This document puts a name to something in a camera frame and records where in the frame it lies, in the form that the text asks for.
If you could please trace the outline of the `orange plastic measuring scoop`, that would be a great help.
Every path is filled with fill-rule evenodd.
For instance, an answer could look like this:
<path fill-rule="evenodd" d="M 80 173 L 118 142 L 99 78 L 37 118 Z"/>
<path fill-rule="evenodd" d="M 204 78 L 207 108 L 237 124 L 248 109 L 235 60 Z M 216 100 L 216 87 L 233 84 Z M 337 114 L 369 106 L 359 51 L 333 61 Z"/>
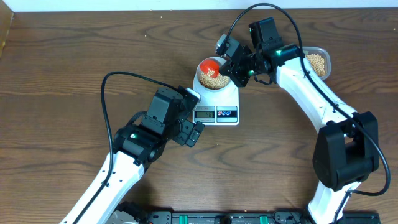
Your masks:
<path fill-rule="evenodd" d="M 219 75 L 220 66 L 217 61 L 212 58 L 202 61 L 199 68 L 204 74 L 209 75 L 211 78 L 216 78 Z"/>

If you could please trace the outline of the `soybeans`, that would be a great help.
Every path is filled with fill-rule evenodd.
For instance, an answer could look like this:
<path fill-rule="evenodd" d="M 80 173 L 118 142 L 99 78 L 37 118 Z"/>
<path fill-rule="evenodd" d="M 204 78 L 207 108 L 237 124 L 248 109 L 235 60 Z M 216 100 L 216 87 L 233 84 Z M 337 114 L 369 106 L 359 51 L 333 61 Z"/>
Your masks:
<path fill-rule="evenodd" d="M 220 74 L 216 78 L 211 78 L 209 75 L 201 72 L 199 76 L 199 81 L 204 87 L 208 89 L 219 90 L 228 85 L 230 78 Z"/>
<path fill-rule="evenodd" d="M 306 59 L 310 62 L 310 65 L 313 68 L 313 71 L 319 76 L 322 77 L 326 75 L 325 71 L 325 59 L 322 58 L 319 54 L 307 54 Z"/>

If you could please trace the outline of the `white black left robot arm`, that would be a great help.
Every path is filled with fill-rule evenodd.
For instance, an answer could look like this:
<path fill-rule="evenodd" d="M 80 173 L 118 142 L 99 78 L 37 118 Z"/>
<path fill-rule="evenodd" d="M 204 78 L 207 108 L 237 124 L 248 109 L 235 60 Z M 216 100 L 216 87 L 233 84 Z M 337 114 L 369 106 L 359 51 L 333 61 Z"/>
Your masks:
<path fill-rule="evenodd" d="M 149 110 L 139 112 L 117 131 L 101 170 L 62 222 L 106 223 L 169 140 L 193 147 L 204 125 L 187 118 L 200 98 L 190 88 L 159 88 Z"/>

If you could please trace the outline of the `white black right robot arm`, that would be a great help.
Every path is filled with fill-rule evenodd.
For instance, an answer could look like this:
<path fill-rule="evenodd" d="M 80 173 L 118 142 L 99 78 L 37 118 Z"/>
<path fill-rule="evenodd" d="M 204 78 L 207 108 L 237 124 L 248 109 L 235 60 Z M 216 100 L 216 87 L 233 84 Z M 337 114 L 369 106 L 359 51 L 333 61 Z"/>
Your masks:
<path fill-rule="evenodd" d="M 312 164 L 319 179 L 307 210 L 314 223 L 336 223 L 360 183 L 379 167 L 378 123 L 339 99 L 313 72 L 301 45 L 285 45 L 273 18 L 249 25 L 255 48 L 222 35 L 216 53 L 228 58 L 220 73 L 238 87 L 266 74 L 291 95 L 318 133 Z"/>

